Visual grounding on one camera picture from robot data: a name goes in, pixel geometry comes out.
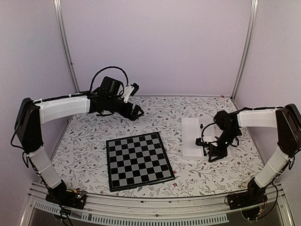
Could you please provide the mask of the black and white chessboard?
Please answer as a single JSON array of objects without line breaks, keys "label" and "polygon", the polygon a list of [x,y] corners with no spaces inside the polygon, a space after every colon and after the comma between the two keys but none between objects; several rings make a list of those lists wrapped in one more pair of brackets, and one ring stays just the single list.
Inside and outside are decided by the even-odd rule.
[{"label": "black and white chessboard", "polygon": [[159,132],[106,141],[111,192],[175,180]]}]

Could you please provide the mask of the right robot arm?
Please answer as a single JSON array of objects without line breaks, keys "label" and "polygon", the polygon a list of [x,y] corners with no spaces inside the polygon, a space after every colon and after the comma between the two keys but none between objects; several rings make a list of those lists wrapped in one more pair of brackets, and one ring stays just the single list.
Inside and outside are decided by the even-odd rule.
[{"label": "right robot arm", "polygon": [[265,193],[266,187],[281,175],[286,167],[292,167],[295,156],[301,150],[301,113],[295,104],[274,107],[242,108],[234,112],[219,111],[213,118],[222,133],[214,141],[196,139],[196,145],[209,150],[209,162],[228,155],[228,147],[242,135],[241,129],[250,130],[256,147],[265,157],[265,165],[248,183],[243,201],[254,205]]}]

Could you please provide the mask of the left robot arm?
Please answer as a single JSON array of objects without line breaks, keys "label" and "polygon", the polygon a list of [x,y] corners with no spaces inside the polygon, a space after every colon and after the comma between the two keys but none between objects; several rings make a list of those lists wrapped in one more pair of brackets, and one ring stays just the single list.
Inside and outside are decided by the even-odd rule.
[{"label": "left robot arm", "polygon": [[117,113],[131,121],[137,120],[144,112],[139,105],[128,101],[128,97],[105,97],[85,91],[39,100],[26,97],[21,101],[11,138],[17,138],[20,144],[11,145],[26,154],[25,163],[32,165],[59,204],[66,204],[70,194],[52,165],[51,151],[48,150],[54,147],[51,142],[58,143],[67,120],[74,115],[101,115],[108,112]]}]

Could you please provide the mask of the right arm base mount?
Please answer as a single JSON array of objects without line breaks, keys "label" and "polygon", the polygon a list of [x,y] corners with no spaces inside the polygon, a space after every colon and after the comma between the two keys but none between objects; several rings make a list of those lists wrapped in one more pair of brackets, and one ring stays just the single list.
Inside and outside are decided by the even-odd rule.
[{"label": "right arm base mount", "polygon": [[252,192],[230,193],[225,197],[225,204],[230,210],[241,210],[243,218],[247,221],[258,220],[266,206],[267,195],[265,192],[253,194]]}]

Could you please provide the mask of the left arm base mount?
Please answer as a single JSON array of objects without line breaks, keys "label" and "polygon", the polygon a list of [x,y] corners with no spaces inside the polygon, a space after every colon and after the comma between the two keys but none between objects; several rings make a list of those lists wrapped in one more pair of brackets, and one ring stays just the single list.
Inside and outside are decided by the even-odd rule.
[{"label": "left arm base mount", "polygon": [[86,191],[75,189],[51,189],[46,195],[46,201],[65,207],[83,210],[86,204]]}]

